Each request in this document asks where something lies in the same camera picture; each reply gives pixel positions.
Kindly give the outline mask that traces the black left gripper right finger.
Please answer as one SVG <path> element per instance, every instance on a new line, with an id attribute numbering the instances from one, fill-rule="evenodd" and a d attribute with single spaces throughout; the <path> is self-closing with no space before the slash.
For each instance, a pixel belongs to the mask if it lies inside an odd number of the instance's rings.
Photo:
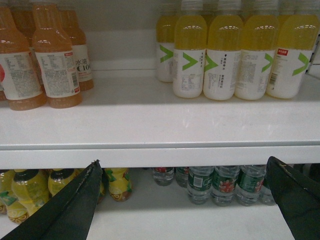
<path id="1" fill-rule="evenodd" d="M 273 199 L 296 240 L 320 238 L 320 183 L 270 156 L 266 180 Z"/>

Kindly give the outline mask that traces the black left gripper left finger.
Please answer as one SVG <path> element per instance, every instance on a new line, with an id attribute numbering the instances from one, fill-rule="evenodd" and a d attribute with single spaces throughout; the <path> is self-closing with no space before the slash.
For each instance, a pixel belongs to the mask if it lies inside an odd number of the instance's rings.
<path id="1" fill-rule="evenodd" d="M 102 168 L 88 165 L 51 200 L 3 240 L 85 240 L 100 196 Z"/>

